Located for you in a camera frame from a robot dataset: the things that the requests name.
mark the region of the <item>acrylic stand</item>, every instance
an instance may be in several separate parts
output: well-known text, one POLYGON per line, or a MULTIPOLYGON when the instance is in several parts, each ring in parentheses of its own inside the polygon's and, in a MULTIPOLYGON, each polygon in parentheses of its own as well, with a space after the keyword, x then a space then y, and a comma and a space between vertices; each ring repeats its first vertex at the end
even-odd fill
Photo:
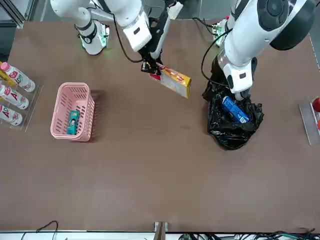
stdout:
POLYGON ((320 144, 320 130, 318 129, 318 121, 320 113, 314 111, 312 102, 315 98, 308 97, 299 103, 299 108, 305 127, 306 135, 310 145, 320 144))
MULTIPOLYGON (((5 81, 2 81, 2 83, 8 86, 8 84, 5 81)), ((15 129, 15 130, 22 131, 25 133, 28 129, 32 115, 35 111, 39 96, 40 96, 42 88, 43 88, 43 84, 41 84, 39 82, 35 82, 35 89, 33 92, 27 92, 22 87, 19 87, 18 85, 13 85, 13 86, 11 85, 10 87, 12 89, 16 90, 22 96, 26 97, 29 100, 29 106, 27 109, 22 110, 16 106, 14 106, 13 104, 7 102, 6 100, 1 99, 1 104, 5 107, 8 107, 9 109, 16 111, 17 113, 20 113, 23 117, 23 121, 20 125, 14 126, 14 125, 11 125, 10 123, 4 121, 3 119, 0 119, 0 124, 2 127, 9 127, 11 129, 15 129)))

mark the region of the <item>pink basket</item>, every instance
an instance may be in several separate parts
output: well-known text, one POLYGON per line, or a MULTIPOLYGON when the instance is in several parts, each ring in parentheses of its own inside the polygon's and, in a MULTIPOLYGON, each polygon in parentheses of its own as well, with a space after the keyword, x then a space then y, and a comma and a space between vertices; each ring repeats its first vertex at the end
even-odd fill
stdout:
POLYGON ((95 102, 90 88, 82 82, 65 82, 59 87, 51 122, 51 134, 55 139, 68 139, 87 142, 91 136, 95 102), (71 110, 80 112, 76 127, 76 135, 67 134, 69 114, 71 110))

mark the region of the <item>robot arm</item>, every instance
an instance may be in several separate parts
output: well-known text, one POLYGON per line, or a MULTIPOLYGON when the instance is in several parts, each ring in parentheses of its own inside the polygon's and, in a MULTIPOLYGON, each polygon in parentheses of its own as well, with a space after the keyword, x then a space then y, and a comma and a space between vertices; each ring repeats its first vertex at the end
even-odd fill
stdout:
MULTIPOLYGON (((160 17, 155 19, 147 16, 141 0, 104 1, 114 14, 116 22, 122 27, 133 51, 141 55, 141 70, 160 75, 157 63, 162 64, 162 45, 170 25, 168 12, 164 10, 160 17)), ((172 1, 166 0, 165 5, 172 5, 172 1)))
POLYGON ((225 31, 232 31, 212 63, 211 79, 227 83, 241 100, 253 84, 256 56, 268 45, 293 48, 308 34, 314 16, 313 0, 235 0, 225 24, 225 31))
MULTIPOLYGON (((157 63, 161 62, 161 51, 167 35, 170 18, 166 7, 174 5, 176 0, 165 0, 165 10, 158 19, 148 17, 142 6, 141 0, 101 0, 109 8, 116 22, 122 28, 134 52, 142 57, 143 72, 160 75, 157 63)), ((96 55, 105 47, 102 44, 106 34, 104 25, 95 21, 86 9, 90 0, 50 0, 53 11, 61 18, 75 22, 75 27, 80 33, 82 45, 91 55, 96 55)), ((99 19, 108 13, 95 9, 99 19)))

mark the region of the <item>brown table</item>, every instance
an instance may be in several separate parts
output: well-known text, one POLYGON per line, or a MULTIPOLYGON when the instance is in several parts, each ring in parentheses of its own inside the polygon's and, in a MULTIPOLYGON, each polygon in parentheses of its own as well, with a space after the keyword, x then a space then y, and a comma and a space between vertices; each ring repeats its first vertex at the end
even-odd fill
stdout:
MULTIPOLYGON (((150 231, 166 221, 171 231, 320 232, 320 147, 309 147, 298 108, 300 99, 320 94, 309 36, 293 50, 269 47, 258 57, 251 93, 264 121, 246 146, 225 151, 206 133, 206 31, 176 20, 165 40, 164 63, 192 77, 187 100, 127 61, 113 27, 98 56, 81 48, 68 22, 18 30, 9 62, 44 87, 26 133, 1 128, 0 229, 58 220, 65 230, 150 231), (63 82, 92 89, 89 143, 50 134, 63 82)), ((207 56, 207 74, 214 56, 207 56)))

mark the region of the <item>blue bottle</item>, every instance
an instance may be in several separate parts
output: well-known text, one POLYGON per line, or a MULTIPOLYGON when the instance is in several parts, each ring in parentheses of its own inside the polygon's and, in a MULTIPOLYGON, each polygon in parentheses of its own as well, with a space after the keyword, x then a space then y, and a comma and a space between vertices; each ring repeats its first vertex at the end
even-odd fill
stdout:
POLYGON ((234 120, 238 123, 247 123, 248 116, 231 100, 230 97, 225 96, 222 100, 222 108, 232 114, 234 120))

